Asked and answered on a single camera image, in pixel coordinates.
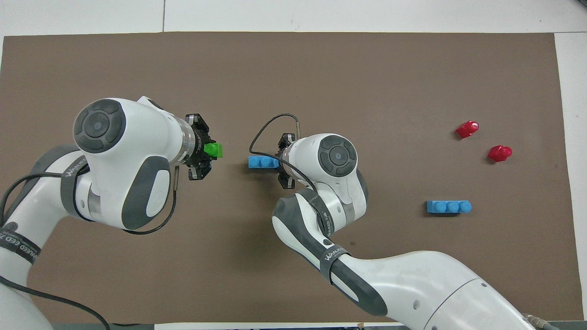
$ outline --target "gray joint cap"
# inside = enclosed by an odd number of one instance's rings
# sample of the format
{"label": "gray joint cap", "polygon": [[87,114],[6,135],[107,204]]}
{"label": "gray joint cap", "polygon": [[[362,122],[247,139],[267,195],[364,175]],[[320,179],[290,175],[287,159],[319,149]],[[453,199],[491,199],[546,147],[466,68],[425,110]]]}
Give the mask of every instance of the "gray joint cap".
{"label": "gray joint cap", "polygon": [[73,138],[89,153],[101,153],[112,148],[126,127],[122,105],[115,100],[102,99],[86,106],[73,124]]}
{"label": "gray joint cap", "polygon": [[318,162],[331,176],[347,176],[357,165],[357,152],[349,140],[329,135],[320,142]]}

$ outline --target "brown table surface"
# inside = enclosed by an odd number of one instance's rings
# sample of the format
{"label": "brown table surface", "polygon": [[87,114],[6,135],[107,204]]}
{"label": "brown table surface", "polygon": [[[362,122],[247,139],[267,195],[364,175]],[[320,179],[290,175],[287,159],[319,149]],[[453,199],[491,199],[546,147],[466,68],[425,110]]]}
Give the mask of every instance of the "brown table surface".
{"label": "brown table surface", "polygon": [[[330,287],[273,231],[273,207],[292,192],[247,169],[247,149],[271,116],[292,112],[302,135],[339,133],[357,148],[369,208],[333,236],[353,256],[442,251],[522,312],[582,319],[552,34],[7,37],[1,187],[51,147],[72,143],[88,103],[141,95],[180,117],[200,112],[225,157],[204,181],[188,181],[182,169],[176,214],[155,234],[61,221],[31,287],[110,322],[388,321]],[[454,129],[467,120],[480,129],[460,140]],[[275,152],[293,130],[277,121],[257,149]],[[514,153],[492,164],[486,155],[498,144]],[[426,200],[461,199],[470,214],[426,213]],[[52,322],[95,322],[34,301]]]}

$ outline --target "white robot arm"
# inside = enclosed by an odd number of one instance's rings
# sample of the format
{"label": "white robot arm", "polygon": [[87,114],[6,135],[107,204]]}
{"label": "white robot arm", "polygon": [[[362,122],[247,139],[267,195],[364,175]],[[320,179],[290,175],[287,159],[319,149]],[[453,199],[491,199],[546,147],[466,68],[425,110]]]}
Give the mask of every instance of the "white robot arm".
{"label": "white robot arm", "polygon": [[[349,140],[317,134],[294,141],[279,155],[317,191],[304,188],[278,201],[272,217],[277,235],[363,310],[412,330],[534,329],[487,282],[446,254],[418,251],[362,260],[330,240],[364,215],[369,198]],[[284,170],[309,185],[297,171]]]}
{"label": "white robot arm", "polygon": [[170,169],[185,164],[189,179],[201,180],[222,157],[221,145],[208,132],[199,114],[183,120],[144,96],[138,102],[112,98],[86,106],[74,124],[76,145],[44,154],[6,214],[7,195],[3,198],[0,328],[51,329],[30,296],[14,288],[26,286],[31,265],[59,220],[71,215],[131,233],[152,232],[134,230],[163,209]]}

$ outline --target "blue lego brick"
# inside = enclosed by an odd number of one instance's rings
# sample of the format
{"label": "blue lego brick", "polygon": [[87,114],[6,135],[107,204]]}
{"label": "blue lego brick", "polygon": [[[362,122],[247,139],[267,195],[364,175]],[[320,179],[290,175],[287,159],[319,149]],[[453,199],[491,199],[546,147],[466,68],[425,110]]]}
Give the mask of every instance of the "blue lego brick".
{"label": "blue lego brick", "polygon": [[469,213],[472,205],[468,200],[429,200],[426,201],[428,213]]}
{"label": "blue lego brick", "polygon": [[267,156],[249,156],[249,169],[277,169],[279,161]]}

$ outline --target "red toy block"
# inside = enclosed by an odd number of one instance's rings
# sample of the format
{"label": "red toy block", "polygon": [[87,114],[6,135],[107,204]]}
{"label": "red toy block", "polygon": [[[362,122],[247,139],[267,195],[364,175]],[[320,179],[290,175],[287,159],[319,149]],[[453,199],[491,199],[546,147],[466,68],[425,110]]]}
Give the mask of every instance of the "red toy block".
{"label": "red toy block", "polygon": [[455,132],[457,132],[458,135],[461,136],[461,139],[464,139],[466,137],[473,135],[473,133],[475,133],[478,129],[479,124],[477,122],[469,120],[468,122],[462,124],[458,129],[456,129]]}
{"label": "red toy block", "polygon": [[512,148],[504,147],[501,144],[491,148],[487,157],[493,159],[495,162],[504,161],[512,155]]}

